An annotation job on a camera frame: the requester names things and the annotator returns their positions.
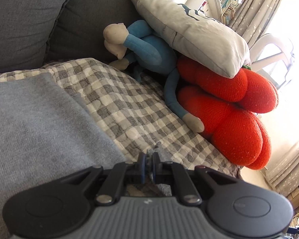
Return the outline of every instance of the white pillow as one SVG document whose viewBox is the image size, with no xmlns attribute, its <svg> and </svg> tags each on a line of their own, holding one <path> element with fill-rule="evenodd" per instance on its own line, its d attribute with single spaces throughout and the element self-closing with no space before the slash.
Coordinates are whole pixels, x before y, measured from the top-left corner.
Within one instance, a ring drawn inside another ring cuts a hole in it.
<svg viewBox="0 0 299 239">
<path fill-rule="evenodd" d="M 219 21 L 174 0 L 132 0 L 138 13 L 173 49 L 215 73 L 233 78 L 250 65 L 246 41 Z"/>
</svg>

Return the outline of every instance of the stuffed toy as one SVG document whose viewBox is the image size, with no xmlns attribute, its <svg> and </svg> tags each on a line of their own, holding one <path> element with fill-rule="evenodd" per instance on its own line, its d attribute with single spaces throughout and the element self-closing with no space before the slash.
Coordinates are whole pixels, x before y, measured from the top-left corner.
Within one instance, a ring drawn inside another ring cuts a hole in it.
<svg viewBox="0 0 299 239">
<path fill-rule="evenodd" d="M 275 86 L 246 68 L 228 79 L 185 56 L 178 59 L 177 68 L 192 84 L 179 91 L 179 103 L 202 120 L 205 129 L 201 135 L 233 164 L 250 169 L 265 167 L 271 143 L 255 113 L 277 107 Z"/>
<path fill-rule="evenodd" d="M 202 132 L 202 121 L 186 111 L 177 101 L 175 90 L 179 80 L 179 72 L 176 68 L 177 57 L 174 50 L 160 37 L 144 20 L 131 24 L 128 28 L 123 23 L 110 24 L 104 31 L 104 45 L 118 60 L 110 63 L 110 66 L 118 70 L 125 70 L 133 62 L 139 65 L 134 67 L 134 78 L 141 81 L 140 73 L 143 69 L 167 76 L 164 86 L 164 98 L 166 105 L 185 124 L 195 132 Z"/>
</svg>

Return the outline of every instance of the black robotic part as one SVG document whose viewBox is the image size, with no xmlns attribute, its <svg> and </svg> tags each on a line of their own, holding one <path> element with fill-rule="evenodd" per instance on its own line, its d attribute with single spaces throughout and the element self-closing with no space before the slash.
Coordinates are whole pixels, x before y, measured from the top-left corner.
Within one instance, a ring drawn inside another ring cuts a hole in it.
<svg viewBox="0 0 299 239">
<path fill-rule="evenodd" d="M 204 211 L 216 227 L 232 237 L 273 238 L 290 224 L 290 202 L 276 192 L 196 166 L 195 176 L 213 193 Z"/>
<path fill-rule="evenodd" d="M 90 167 L 14 195 L 2 211 L 9 232 L 22 238 L 50 239 L 76 230 L 93 209 L 85 194 L 102 171 Z"/>
</svg>

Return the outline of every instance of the blue plush toy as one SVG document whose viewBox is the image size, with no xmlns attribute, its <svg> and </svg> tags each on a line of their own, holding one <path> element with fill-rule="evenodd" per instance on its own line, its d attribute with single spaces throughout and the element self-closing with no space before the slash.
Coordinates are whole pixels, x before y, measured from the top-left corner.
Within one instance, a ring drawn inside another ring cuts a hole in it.
<svg viewBox="0 0 299 239">
<path fill-rule="evenodd" d="M 166 105 L 191 130 L 204 131 L 202 121 L 187 112 L 177 101 L 175 90 L 179 73 L 176 68 L 177 57 L 174 50 L 162 38 L 155 35 L 146 21 L 136 21 L 128 28 L 123 23 L 111 24 L 104 29 L 103 35 L 105 47 L 118 58 L 109 65 L 122 71 L 129 64 L 137 61 L 139 65 L 134 68 L 134 78 L 139 82 L 144 68 L 167 76 L 164 87 Z M 127 48 L 132 52 L 124 56 Z"/>
</svg>

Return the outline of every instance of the metal screw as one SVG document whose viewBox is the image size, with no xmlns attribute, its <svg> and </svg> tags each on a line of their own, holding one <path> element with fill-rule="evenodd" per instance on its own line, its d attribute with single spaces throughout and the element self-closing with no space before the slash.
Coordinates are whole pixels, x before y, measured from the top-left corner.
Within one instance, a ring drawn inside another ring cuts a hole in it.
<svg viewBox="0 0 299 239">
<path fill-rule="evenodd" d="M 112 202 L 112 197 L 110 195 L 106 195 L 106 194 L 98 195 L 96 197 L 96 201 L 99 203 L 102 203 L 102 204 L 107 204 L 107 203 Z"/>
<path fill-rule="evenodd" d="M 184 200 L 189 204 L 194 204 L 200 201 L 196 195 L 186 195 L 184 196 Z"/>
</svg>

